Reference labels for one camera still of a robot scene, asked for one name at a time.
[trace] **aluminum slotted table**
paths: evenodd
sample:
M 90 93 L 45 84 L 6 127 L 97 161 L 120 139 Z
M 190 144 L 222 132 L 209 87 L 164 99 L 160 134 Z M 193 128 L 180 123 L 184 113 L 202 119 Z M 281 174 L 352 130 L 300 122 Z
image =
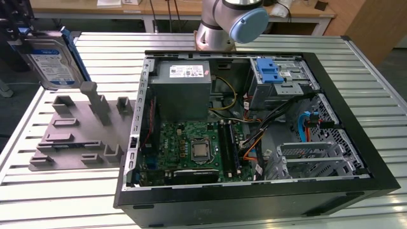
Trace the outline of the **aluminum slotted table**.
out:
M 98 93 L 108 100 L 118 96 L 134 99 L 144 50 L 192 50 L 193 35 L 82 33 L 76 45 L 90 78 L 98 83 Z M 401 188 L 329 216 L 189 228 L 405 228 L 407 104 L 353 43 L 340 37 L 261 36 L 249 44 L 236 45 L 238 51 L 316 53 Z M 57 95 L 86 100 L 78 90 L 38 89 L 0 155 L 0 228 L 137 228 L 121 210 L 112 207 L 118 168 L 28 170 Z

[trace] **blue cable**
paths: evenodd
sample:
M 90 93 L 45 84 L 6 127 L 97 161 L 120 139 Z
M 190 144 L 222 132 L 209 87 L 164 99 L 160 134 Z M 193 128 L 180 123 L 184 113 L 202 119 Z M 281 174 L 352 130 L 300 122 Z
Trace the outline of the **blue cable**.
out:
M 300 138 L 301 142 L 306 141 L 305 133 L 304 133 L 304 130 L 302 130 L 302 123 L 304 123 L 304 118 L 309 117 L 309 116 L 310 116 L 310 112 L 309 111 L 305 111 L 298 116 L 298 126 L 297 126 L 297 129 L 298 129 L 298 138 Z

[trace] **wooden desk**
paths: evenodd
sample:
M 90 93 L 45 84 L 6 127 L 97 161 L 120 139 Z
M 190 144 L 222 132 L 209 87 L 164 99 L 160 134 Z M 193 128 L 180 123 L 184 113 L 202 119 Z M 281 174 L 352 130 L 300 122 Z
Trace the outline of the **wooden desk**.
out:
M 36 18 L 41 18 L 41 13 L 53 14 L 125 14 L 126 10 L 144 12 L 146 0 L 140 5 L 121 5 L 120 8 L 97 9 L 97 0 L 30 0 L 30 6 Z
M 141 19 L 145 32 L 153 32 L 153 16 L 149 0 L 142 0 L 140 5 L 122 5 L 120 8 L 97 9 L 97 0 L 30 0 L 36 18 L 77 18 L 77 19 Z M 168 6 L 164 0 L 150 0 L 156 19 L 168 20 Z M 201 1 L 177 0 L 177 11 L 181 20 L 200 21 Z M 322 35 L 334 12 L 326 7 L 325 11 L 313 8 L 316 0 L 309 0 L 309 6 L 301 1 L 294 1 L 289 11 L 292 22 L 316 23 L 312 35 Z M 172 19 L 176 19 L 176 8 L 173 0 L 169 2 Z M 269 17 L 270 22 L 286 22 L 288 18 Z
M 176 0 L 177 11 L 180 15 L 200 15 L 201 14 L 201 1 L 202 0 Z M 324 11 L 316 10 L 313 8 L 317 0 L 309 0 L 309 6 L 306 6 L 302 0 L 296 0 L 289 8 L 290 16 L 293 18 L 333 18 L 336 13 L 330 10 L 329 7 Z M 164 0 L 150 0 L 153 10 L 156 14 L 168 15 L 168 6 Z M 272 11 L 273 6 L 265 7 L 266 12 Z M 173 0 L 169 1 L 170 14 L 176 15 L 176 6 Z M 144 8 L 145 14 L 152 14 L 149 3 Z

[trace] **floor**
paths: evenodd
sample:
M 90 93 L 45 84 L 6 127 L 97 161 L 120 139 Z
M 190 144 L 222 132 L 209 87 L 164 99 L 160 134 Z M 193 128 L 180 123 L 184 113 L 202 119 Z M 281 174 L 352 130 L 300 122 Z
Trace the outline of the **floor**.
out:
M 193 32 L 197 28 L 197 21 L 182 21 L 181 31 Z M 110 32 L 144 32 L 144 24 L 137 20 L 86 20 L 86 23 L 77 20 L 61 20 L 61 24 L 70 31 L 110 31 Z M 160 32 L 169 32 L 168 21 L 158 21 Z M 54 30 L 52 20 L 34 21 L 34 27 L 41 30 Z M 177 21 L 173 22 L 173 30 L 177 31 Z M 407 49 L 393 49 L 382 63 L 377 66 L 382 76 L 407 100 Z M 13 129 L 18 124 L 32 97 L 37 91 L 38 84 L 30 72 L 14 73 L 0 60 L 0 79 L 9 83 L 13 90 L 10 98 L 0 97 L 0 151 L 2 150 Z

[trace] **green motherboard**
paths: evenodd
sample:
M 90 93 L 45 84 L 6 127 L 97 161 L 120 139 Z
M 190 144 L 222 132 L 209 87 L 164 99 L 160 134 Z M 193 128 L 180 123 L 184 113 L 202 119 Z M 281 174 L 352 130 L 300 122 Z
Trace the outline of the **green motherboard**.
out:
M 233 123 L 232 129 L 232 136 L 238 142 L 244 139 L 241 124 Z M 154 163 L 156 168 L 149 170 L 148 178 L 152 186 L 164 184 L 162 179 L 158 179 L 154 174 L 165 170 L 216 169 L 218 170 L 217 182 L 249 181 L 253 175 L 249 163 L 240 164 L 240 174 L 233 176 L 224 174 L 216 122 L 161 123 Z

